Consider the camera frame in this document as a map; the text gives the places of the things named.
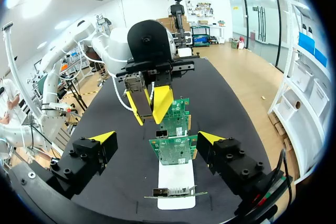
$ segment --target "person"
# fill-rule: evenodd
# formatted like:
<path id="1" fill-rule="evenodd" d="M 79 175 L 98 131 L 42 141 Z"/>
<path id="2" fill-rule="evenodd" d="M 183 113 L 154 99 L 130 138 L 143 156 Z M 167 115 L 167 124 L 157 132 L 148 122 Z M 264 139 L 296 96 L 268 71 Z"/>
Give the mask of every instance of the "person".
<path id="1" fill-rule="evenodd" d="M 20 91 L 10 79 L 0 78 L 0 123 L 9 127 L 21 126 L 26 114 L 18 105 Z"/>

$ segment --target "lab coat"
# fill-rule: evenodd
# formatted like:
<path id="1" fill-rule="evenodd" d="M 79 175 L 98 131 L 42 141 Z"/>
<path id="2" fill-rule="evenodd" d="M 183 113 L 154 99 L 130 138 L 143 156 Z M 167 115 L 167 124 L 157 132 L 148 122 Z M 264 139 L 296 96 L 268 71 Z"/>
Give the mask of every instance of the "lab coat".
<path id="1" fill-rule="evenodd" d="M 4 87 L 4 92 L 0 95 L 0 117 L 3 118 L 5 113 L 9 115 L 8 127 L 21 126 L 26 118 L 26 114 L 21 110 L 19 105 L 16 105 L 12 110 L 7 107 L 7 101 L 13 101 L 20 91 L 14 82 L 10 79 L 0 80 L 0 87 Z"/>

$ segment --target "glass wall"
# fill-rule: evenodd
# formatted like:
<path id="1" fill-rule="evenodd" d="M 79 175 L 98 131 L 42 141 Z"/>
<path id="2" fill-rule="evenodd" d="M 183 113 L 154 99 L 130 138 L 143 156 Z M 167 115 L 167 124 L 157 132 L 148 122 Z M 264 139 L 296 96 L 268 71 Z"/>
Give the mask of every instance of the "glass wall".
<path id="1" fill-rule="evenodd" d="M 284 71 L 288 55 L 288 7 L 286 0 L 230 0 L 233 38 L 245 38 L 245 47 Z M 299 10 L 294 36 L 301 27 Z"/>
<path id="2" fill-rule="evenodd" d="M 245 1 L 230 0 L 230 3 L 232 14 L 233 38 L 239 39 L 240 36 L 243 36 L 246 41 L 247 19 L 246 19 Z"/>
<path id="3" fill-rule="evenodd" d="M 280 30 L 277 0 L 246 0 L 246 3 L 248 48 L 275 66 Z"/>

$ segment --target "green circuit board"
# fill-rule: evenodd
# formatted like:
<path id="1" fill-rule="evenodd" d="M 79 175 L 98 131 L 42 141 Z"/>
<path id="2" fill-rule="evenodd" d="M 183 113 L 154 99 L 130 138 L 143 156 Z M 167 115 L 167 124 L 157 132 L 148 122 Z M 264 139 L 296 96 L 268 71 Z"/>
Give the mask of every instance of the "green circuit board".
<path id="1" fill-rule="evenodd" d="M 189 111 L 185 111 L 185 106 L 189 105 L 189 98 L 174 100 L 164 116 L 160 130 L 167 130 L 168 137 L 185 136 L 189 128 Z"/>
<path id="2" fill-rule="evenodd" d="M 197 135 L 149 140 L 162 165 L 187 164 L 196 157 Z"/>

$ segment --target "black table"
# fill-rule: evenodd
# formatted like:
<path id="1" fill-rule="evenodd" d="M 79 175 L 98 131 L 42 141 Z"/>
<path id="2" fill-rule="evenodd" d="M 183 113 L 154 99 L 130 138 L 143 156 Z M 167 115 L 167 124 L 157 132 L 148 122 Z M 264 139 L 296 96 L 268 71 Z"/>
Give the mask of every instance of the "black table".
<path id="1" fill-rule="evenodd" d="M 119 92 L 124 90 L 118 84 Z M 223 77 L 206 59 L 195 59 L 195 71 L 173 81 L 174 98 L 190 98 L 191 134 L 199 130 L 223 137 L 235 137 L 242 148 L 271 171 L 262 142 L 245 109 Z M 101 176 L 94 176 L 80 195 L 72 200 L 96 212 L 129 220 L 186 221 L 220 223 L 234 216 L 241 199 L 222 179 L 213 176 L 200 155 L 193 161 L 198 191 L 196 206 L 186 210 L 159 210 L 157 200 L 144 199 L 157 188 L 159 161 L 148 139 L 155 138 L 159 126 L 146 122 L 139 126 L 132 112 L 118 101 L 110 78 L 83 115 L 66 147 L 81 137 L 116 131 L 118 150 Z"/>

